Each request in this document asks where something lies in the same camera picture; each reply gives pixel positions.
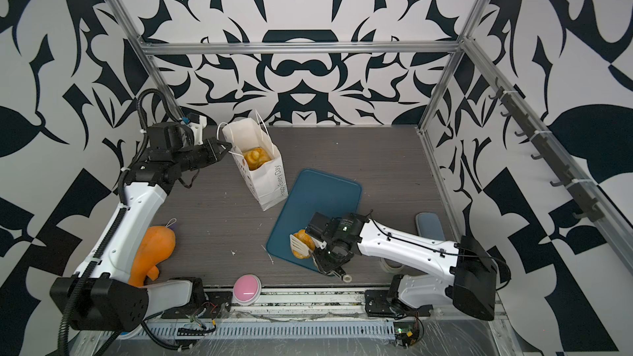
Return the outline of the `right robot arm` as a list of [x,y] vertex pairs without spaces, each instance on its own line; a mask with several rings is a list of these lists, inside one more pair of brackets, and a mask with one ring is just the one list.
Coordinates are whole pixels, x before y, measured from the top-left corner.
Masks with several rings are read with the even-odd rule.
[[418,270],[395,275],[385,302],[394,315],[443,303],[482,320],[495,318],[497,279],[502,261],[473,237],[459,242],[419,237],[387,227],[370,215],[341,218],[313,215],[308,226],[288,236],[293,255],[316,270],[350,283],[344,267],[355,256],[375,257]]

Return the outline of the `white paper gift bag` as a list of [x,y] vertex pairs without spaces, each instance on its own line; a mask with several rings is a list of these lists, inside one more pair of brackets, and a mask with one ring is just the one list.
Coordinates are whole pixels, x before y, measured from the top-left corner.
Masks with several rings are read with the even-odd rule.
[[[254,119],[222,122],[216,130],[216,137],[224,138],[232,144],[229,154],[262,210],[266,211],[287,199],[288,186],[282,156],[260,115],[256,115]],[[264,148],[272,160],[259,169],[250,171],[243,153],[256,147]]]

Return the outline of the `round fake bread roll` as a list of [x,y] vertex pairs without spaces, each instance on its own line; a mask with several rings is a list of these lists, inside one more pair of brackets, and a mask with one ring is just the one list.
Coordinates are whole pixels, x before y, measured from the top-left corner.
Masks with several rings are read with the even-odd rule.
[[243,156],[250,171],[255,171],[272,160],[269,153],[262,147],[252,148],[243,153]]

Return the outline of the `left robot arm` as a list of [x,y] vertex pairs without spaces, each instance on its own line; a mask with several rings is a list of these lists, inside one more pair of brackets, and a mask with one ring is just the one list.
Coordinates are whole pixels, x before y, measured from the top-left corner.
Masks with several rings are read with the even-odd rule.
[[[148,124],[143,108],[155,95],[168,110],[166,122]],[[150,88],[137,96],[143,139],[131,163],[120,170],[120,202],[97,244],[69,277],[54,281],[49,291],[62,313],[57,353],[68,355],[69,331],[112,331],[119,336],[142,326],[151,316],[172,308],[200,308],[204,292],[198,279],[132,285],[133,263],[158,209],[183,174],[199,174],[222,161],[229,142],[204,138],[204,123],[169,111],[164,92]]]

